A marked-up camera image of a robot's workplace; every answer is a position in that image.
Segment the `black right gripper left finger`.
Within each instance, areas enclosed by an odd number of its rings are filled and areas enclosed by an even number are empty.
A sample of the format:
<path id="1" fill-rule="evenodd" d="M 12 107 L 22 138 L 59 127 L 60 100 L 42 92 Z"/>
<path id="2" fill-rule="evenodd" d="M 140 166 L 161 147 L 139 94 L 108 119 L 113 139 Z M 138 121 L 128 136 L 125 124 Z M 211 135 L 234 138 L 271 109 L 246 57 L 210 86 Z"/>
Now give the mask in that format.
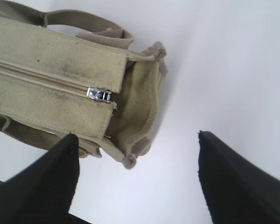
<path id="1" fill-rule="evenodd" d="M 0 224 L 71 224 L 69 209 L 79 174 L 78 138 L 68 134 L 0 184 Z"/>

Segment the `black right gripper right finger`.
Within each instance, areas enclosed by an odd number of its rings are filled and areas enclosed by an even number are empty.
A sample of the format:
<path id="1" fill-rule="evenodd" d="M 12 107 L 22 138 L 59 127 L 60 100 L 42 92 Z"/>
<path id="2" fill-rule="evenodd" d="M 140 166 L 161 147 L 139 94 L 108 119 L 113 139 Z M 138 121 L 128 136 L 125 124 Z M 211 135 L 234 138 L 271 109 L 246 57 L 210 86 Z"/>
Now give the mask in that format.
<path id="1" fill-rule="evenodd" d="M 214 224 L 280 224 L 280 180 L 208 131 L 199 135 L 198 177 Z"/>

